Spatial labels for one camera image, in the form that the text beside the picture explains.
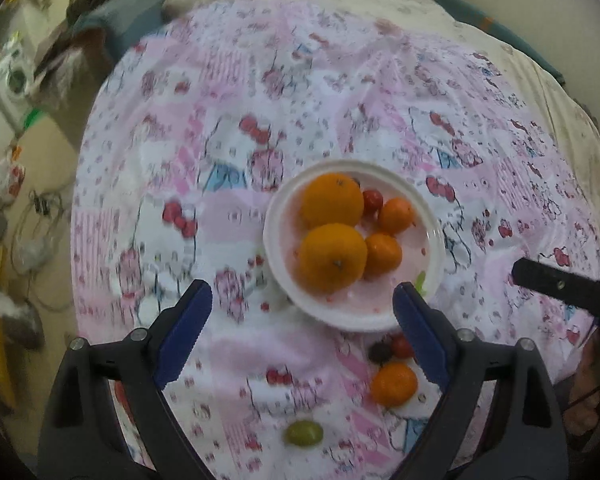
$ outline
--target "hello kitty print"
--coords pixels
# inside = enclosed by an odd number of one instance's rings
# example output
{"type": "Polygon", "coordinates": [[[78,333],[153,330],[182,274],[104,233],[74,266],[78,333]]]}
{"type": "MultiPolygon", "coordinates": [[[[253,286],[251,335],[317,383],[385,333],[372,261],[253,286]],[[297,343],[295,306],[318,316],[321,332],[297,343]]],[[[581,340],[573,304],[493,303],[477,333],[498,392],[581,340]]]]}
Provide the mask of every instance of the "hello kitty print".
{"type": "MultiPolygon", "coordinates": [[[[270,197],[329,157],[381,164],[427,200],[446,249],[430,304],[455,326],[534,339],[553,380],[573,371],[590,332],[583,312],[512,282],[521,256],[600,279],[600,233],[554,140],[486,56],[302,0],[200,7],[130,49],[100,90],[80,152],[72,273],[92,343],[148,326],[195,278],[211,285],[210,319],[165,398],[216,478],[386,478],[438,399],[422,378],[403,409],[380,409],[366,349],[384,335],[317,324],[272,278],[270,197]],[[300,418],[325,428],[315,449],[280,439],[300,418]]],[[[131,421],[123,429],[149,464],[131,421]]]]}

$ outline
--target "large orange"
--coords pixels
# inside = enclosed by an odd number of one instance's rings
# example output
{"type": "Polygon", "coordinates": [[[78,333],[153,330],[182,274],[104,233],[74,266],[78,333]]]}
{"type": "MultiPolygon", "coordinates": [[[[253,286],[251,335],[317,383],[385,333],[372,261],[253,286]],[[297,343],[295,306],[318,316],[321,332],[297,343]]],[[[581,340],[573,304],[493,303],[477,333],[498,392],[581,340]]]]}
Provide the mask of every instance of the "large orange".
{"type": "Polygon", "coordinates": [[[394,237],[375,233],[367,237],[365,278],[373,279],[398,268],[402,262],[402,247],[394,237]]]}
{"type": "Polygon", "coordinates": [[[298,251],[298,270],[315,292],[331,294],[362,277],[366,244],[362,235],[344,224],[327,224],[310,231],[298,251]]]}
{"type": "Polygon", "coordinates": [[[386,408],[397,408],[413,397],[418,389],[418,378],[406,364],[385,364],[371,381],[372,399],[386,408]]]}
{"type": "Polygon", "coordinates": [[[378,227],[383,233],[397,235],[408,229],[416,218],[411,202],[400,197],[387,200],[378,213],[378,227]]]}
{"type": "Polygon", "coordinates": [[[325,224],[354,226],[360,222],[365,200],[350,176],[327,173],[311,181],[302,194],[300,215],[309,229],[325,224]]]}

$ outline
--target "green olive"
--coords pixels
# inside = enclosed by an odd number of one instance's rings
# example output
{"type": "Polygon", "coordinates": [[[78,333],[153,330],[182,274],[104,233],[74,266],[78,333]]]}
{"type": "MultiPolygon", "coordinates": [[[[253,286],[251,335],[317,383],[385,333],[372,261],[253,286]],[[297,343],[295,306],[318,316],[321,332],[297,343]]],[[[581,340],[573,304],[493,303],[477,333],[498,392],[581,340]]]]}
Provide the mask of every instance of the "green olive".
{"type": "Polygon", "coordinates": [[[312,420],[298,420],[285,430],[285,442],[299,447],[320,444],[324,431],[322,426],[312,420]]]}

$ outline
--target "white plate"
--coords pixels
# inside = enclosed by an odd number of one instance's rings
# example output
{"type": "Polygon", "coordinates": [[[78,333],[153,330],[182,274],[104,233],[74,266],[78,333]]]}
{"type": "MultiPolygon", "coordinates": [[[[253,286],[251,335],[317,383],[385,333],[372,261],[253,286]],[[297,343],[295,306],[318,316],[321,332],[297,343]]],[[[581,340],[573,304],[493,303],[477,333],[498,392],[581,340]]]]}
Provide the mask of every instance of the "white plate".
{"type": "MultiPolygon", "coordinates": [[[[363,234],[371,231],[364,225],[356,228],[363,234]]],[[[385,168],[348,159],[319,162],[284,182],[267,209],[264,248],[273,276],[298,308],[346,332],[379,332],[397,327],[392,309],[395,286],[414,282],[424,270],[424,297],[431,297],[442,279],[445,257],[438,219],[418,191],[385,168]],[[396,271],[373,282],[359,280],[330,296],[316,296],[304,290],[293,273],[296,249],[307,232],[298,221],[300,196],[312,180],[325,173],[344,173],[356,178],[363,190],[375,188],[385,201],[395,196],[409,200],[418,220],[414,227],[396,237],[403,252],[402,263],[396,271]]]]}

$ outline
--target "metal bolt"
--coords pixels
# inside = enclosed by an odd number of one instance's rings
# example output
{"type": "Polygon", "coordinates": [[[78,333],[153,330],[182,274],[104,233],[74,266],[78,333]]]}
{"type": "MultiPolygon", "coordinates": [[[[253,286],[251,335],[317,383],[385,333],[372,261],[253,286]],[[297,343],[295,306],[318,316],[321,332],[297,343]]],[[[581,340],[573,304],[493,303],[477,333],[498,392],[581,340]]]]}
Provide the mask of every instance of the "metal bolt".
{"type": "Polygon", "coordinates": [[[69,348],[71,350],[79,350],[80,348],[82,348],[84,346],[85,343],[86,343],[85,338],[77,337],[69,343],[69,348]]]}
{"type": "Polygon", "coordinates": [[[474,331],[469,330],[468,328],[460,328],[458,329],[458,332],[456,332],[456,334],[458,334],[458,339],[460,341],[464,341],[465,343],[468,343],[469,341],[473,341],[475,339],[474,331]]]}
{"type": "Polygon", "coordinates": [[[523,337],[519,343],[520,346],[522,346],[522,348],[528,352],[531,352],[536,347],[536,343],[534,343],[533,340],[529,339],[528,337],[523,337]]]}
{"type": "Polygon", "coordinates": [[[147,331],[145,328],[136,328],[131,332],[131,341],[142,341],[146,338],[147,331]]]}

